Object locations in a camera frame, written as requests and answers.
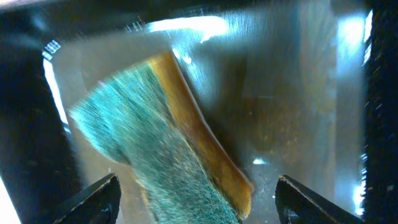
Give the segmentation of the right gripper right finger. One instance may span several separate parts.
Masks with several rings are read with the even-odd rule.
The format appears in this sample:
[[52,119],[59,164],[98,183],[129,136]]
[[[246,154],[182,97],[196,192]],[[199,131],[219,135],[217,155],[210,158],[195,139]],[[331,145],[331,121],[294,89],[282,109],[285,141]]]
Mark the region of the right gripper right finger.
[[295,179],[281,175],[275,190],[275,205],[281,224],[363,224],[364,221]]

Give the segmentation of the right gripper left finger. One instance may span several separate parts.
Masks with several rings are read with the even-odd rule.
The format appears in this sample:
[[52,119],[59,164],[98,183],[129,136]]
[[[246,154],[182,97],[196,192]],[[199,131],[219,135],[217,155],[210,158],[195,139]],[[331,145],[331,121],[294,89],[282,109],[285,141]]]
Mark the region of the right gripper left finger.
[[110,173],[56,208],[53,224],[116,224],[121,186]]

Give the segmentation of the green yellow sponge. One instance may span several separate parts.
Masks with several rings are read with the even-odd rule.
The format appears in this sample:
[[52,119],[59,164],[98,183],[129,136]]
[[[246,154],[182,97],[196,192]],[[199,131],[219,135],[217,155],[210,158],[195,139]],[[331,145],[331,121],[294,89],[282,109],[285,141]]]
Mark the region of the green yellow sponge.
[[70,112],[90,144],[129,165],[156,223],[241,223],[252,185],[200,112],[171,52],[113,73]]

